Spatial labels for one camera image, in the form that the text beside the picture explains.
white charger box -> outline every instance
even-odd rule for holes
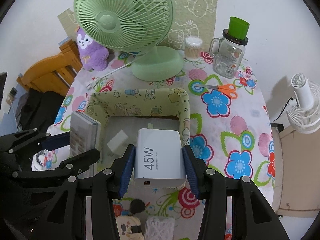
[[[168,188],[180,187],[185,181],[179,132],[140,129],[134,164],[135,185]]]

green cup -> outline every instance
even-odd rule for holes
[[[236,39],[244,40],[247,36],[250,24],[237,17],[230,17],[229,35]]]

purple plush toy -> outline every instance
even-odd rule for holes
[[[77,34],[77,44],[84,69],[104,70],[108,65],[108,49],[91,39],[82,28],[78,29]]]

fan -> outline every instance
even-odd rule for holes
[[[320,128],[319,84],[308,80],[299,73],[292,77],[291,85],[296,95],[298,106],[287,111],[289,123],[301,133],[313,133]]]
[[[75,0],[74,10],[83,30],[103,46],[140,52],[133,74],[145,81],[160,81],[178,74],[183,58],[178,51],[156,46],[173,22],[174,0]]]

fan base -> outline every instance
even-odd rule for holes
[[[139,55],[132,63],[135,77],[144,81],[162,81],[177,75],[183,67],[183,58],[175,49],[155,46],[146,55]]]

